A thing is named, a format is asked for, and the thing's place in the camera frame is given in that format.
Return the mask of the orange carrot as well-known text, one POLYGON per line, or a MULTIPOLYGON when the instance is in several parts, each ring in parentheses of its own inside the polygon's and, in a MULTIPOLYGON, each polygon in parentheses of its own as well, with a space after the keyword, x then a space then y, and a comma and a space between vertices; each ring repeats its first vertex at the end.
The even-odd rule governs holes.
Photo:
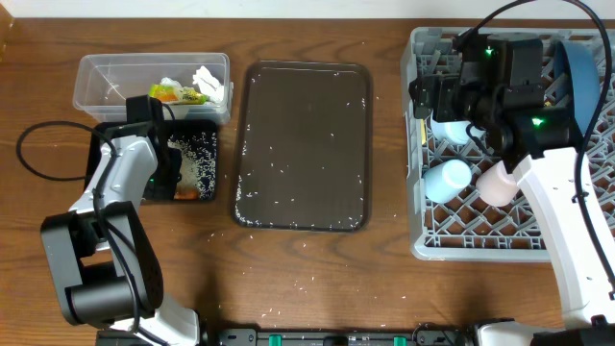
POLYGON ((200 192, 194 187, 180 186, 176 189, 175 200, 199 200, 200 192))

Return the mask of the light blue rice bowl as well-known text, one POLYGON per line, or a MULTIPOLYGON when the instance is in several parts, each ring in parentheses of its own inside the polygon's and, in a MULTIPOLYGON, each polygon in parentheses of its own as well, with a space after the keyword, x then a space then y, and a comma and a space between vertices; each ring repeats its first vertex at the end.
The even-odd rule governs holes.
POLYGON ((484 130, 475 127, 469 121, 437 122, 432 119, 430 128, 437 140, 446 139, 449 143, 455 145, 465 145, 471 140, 466 132, 467 128, 470 128, 471 135, 478 139, 481 139, 484 135, 484 130))

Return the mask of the light blue cup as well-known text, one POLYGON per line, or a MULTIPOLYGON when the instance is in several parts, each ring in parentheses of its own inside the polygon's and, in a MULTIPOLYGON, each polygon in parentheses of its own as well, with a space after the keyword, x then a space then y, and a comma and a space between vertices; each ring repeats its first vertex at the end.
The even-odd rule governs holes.
POLYGON ((445 161, 424 174, 426 197, 434 203, 453 200, 472 181, 470 166, 461 160, 445 161))

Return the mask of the pink cup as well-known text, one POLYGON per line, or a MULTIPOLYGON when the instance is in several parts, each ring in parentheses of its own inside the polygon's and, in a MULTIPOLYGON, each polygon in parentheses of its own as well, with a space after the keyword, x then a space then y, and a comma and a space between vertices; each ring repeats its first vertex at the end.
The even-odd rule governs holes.
POLYGON ((499 161, 479 176, 476 190, 482 201, 499 208, 515 198, 519 187, 513 175, 507 173, 504 163, 499 161))

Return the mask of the yellow green snack wrapper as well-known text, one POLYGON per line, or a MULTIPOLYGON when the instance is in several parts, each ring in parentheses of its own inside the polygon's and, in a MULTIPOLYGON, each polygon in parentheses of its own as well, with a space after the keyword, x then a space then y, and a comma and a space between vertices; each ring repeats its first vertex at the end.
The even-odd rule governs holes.
POLYGON ((209 100, 189 86, 151 85, 148 95, 168 105, 203 105, 209 100))

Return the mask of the white tissue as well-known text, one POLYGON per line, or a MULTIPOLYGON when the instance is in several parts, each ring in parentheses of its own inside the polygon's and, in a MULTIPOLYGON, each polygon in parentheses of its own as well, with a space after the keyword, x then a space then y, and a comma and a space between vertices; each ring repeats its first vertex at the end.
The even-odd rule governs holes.
MULTIPOLYGON (((160 83, 157 85, 188 87, 183 86, 180 82, 168 77, 162 78, 160 83)), ((225 86, 217 78, 215 78, 205 66, 201 66, 192 75, 192 86, 190 87, 193 87, 196 91, 207 95, 209 100, 205 104, 221 104, 224 100, 225 86)))

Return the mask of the dark blue plate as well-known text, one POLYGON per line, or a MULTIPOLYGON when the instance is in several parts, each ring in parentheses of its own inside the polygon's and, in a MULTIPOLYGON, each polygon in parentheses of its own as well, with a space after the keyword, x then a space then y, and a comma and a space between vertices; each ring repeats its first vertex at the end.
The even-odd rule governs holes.
POLYGON ((581 43, 560 41, 553 55, 556 79, 566 75, 566 81, 556 88, 556 100, 568 98, 565 109, 574 117, 579 132, 587 133, 601 89, 598 70, 592 52, 581 43))

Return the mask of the pale yellow plastic spoon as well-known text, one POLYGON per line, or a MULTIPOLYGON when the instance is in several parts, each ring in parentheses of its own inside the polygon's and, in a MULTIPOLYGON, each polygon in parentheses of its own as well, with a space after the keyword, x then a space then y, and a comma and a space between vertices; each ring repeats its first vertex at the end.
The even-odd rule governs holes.
POLYGON ((426 126, 425 119, 420 119, 420 130, 421 130, 421 145, 425 145, 428 140, 427 126, 426 126))

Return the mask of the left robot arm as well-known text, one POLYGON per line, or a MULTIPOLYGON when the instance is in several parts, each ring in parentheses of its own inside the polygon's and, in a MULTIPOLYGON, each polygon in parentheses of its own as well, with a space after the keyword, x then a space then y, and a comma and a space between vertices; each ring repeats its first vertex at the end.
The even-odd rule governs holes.
POLYGON ((69 324, 152 345, 197 345, 198 313, 165 292, 137 214, 144 194, 171 200, 180 180, 182 155, 168 146, 166 108, 148 95, 127 99, 126 124, 94 132, 100 160, 82 196, 45 218, 40 234, 69 324))

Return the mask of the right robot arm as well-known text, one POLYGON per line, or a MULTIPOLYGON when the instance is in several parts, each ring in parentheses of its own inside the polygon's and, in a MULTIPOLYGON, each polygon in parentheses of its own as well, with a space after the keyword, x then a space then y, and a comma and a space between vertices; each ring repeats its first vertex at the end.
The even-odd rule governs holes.
POLYGON ((553 266, 564 327, 471 327, 474 345, 614 341, 611 46, 591 30, 418 28, 401 60, 411 253, 553 266))

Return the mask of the clear plastic waste bin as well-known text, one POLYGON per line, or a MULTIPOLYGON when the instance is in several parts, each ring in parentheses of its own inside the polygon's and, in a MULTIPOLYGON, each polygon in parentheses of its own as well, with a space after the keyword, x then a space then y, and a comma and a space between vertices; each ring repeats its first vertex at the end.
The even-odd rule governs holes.
POLYGON ((231 120, 234 85, 230 59, 224 53, 134 53, 87 55, 80 61, 73 106, 99 122, 124 121, 126 100, 149 92, 164 77, 192 87, 201 66, 225 86, 221 104, 173 105, 164 116, 206 119, 219 125, 231 120))

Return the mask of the grey dishwasher rack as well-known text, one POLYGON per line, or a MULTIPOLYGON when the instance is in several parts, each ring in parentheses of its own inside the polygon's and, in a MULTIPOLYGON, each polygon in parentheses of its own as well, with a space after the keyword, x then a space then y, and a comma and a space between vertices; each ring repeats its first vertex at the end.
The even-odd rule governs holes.
MULTIPOLYGON (((410 251, 419 260, 548 262, 537 222, 528 201, 519 192, 506 206, 496 208, 480 199, 474 182, 499 158, 486 157, 470 141, 455 145, 446 139, 437 140, 431 131, 431 118, 425 119, 428 140, 421 145, 420 119, 413 115, 408 85, 418 77, 437 73, 456 73, 460 56, 453 49, 452 38, 467 30, 459 27, 418 27, 407 42, 400 61, 403 109, 406 123, 407 214, 410 251), (473 181, 453 200, 437 204, 427 199, 423 174, 445 161, 465 161, 473 173, 473 181)), ((536 33, 543 41, 541 77, 545 83, 545 99, 552 105, 564 106, 568 99, 556 100, 554 81, 554 43, 570 40, 588 48, 598 68, 601 86, 605 72, 605 54, 596 29, 521 29, 487 28, 482 33, 536 33)), ((592 134, 587 151, 589 168, 599 204, 614 235, 614 73, 601 118, 592 134)))

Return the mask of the black rectangular tray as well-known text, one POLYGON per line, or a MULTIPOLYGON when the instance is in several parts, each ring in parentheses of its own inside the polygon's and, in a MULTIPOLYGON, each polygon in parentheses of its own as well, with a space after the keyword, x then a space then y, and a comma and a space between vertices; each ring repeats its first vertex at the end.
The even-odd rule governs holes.
MULTIPOLYGON (((167 127, 170 127, 172 130, 172 135, 169 137, 169 139, 172 136, 175 136, 177 134, 194 134, 194 133, 202 133, 205 131, 214 132, 217 135, 217 125, 214 122, 209 121, 209 120, 202 120, 202 119, 176 120, 175 122, 171 120, 167 120, 165 122, 165 125, 167 127)), ((218 155, 218 136, 217 136, 217 155, 218 155)), ((166 203, 166 202, 171 202, 171 201, 206 202, 206 201, 184 201, 184 200, 175 200, 175 199, 173 200, 145 200, 145 201, 152 202, 152 203, 166 203)))

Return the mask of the white rice pile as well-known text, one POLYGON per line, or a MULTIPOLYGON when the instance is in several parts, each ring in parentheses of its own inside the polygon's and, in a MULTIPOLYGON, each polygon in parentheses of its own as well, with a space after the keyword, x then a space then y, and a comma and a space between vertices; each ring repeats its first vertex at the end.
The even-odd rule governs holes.
POLYGON ((194 134, 177 134, 168 141, 170 148, 182 151, 180 186, 194 187, 200 192, 199 200, 215 198, 217 172, 217 135, 205 131, 194 134))

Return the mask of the dark brown serving tray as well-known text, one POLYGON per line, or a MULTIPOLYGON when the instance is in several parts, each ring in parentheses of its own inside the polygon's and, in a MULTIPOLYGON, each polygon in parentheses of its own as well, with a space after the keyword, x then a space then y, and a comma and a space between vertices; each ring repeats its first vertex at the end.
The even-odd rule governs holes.
POLYGON ((237 126, 233 219, 352 233, 371 213, 373 88, 355 63, 254 63, 237 126))

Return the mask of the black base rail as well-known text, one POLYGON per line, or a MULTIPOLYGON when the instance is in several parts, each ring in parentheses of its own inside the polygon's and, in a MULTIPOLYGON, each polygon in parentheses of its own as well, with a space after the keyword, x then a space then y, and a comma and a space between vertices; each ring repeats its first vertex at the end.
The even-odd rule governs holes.
POLYGON ((201 345, 209 346, 472 346, 477 341, 462 330, 423 324, 406 332, 292 331, 249 328, 203 334, 201 345))

